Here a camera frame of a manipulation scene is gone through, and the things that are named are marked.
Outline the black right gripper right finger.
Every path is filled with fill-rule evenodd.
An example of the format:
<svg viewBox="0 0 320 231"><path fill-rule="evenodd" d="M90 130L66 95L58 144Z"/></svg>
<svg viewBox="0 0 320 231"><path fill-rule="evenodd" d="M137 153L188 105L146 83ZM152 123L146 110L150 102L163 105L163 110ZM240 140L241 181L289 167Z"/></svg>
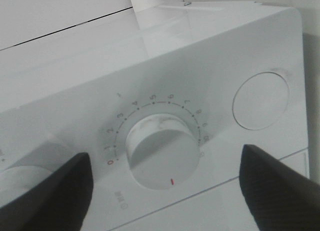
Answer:
<svg viewBox="0 0 320 231"><path fill-rule="evenodd" d="M261 148L242 149L239 185L261 231L318 231L320 186Z"/></svg>

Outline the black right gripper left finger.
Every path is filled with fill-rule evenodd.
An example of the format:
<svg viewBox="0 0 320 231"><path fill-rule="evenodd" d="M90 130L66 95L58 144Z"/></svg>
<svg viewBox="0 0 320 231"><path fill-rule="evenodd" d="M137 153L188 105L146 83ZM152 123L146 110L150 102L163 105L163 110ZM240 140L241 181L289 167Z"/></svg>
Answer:
<svg viewBox="0 0 320 231"><path fill-rule="evenodd" d="M2 231L79 231L94 180L90 156L81 152L25 194L0 209Z"/></svg>

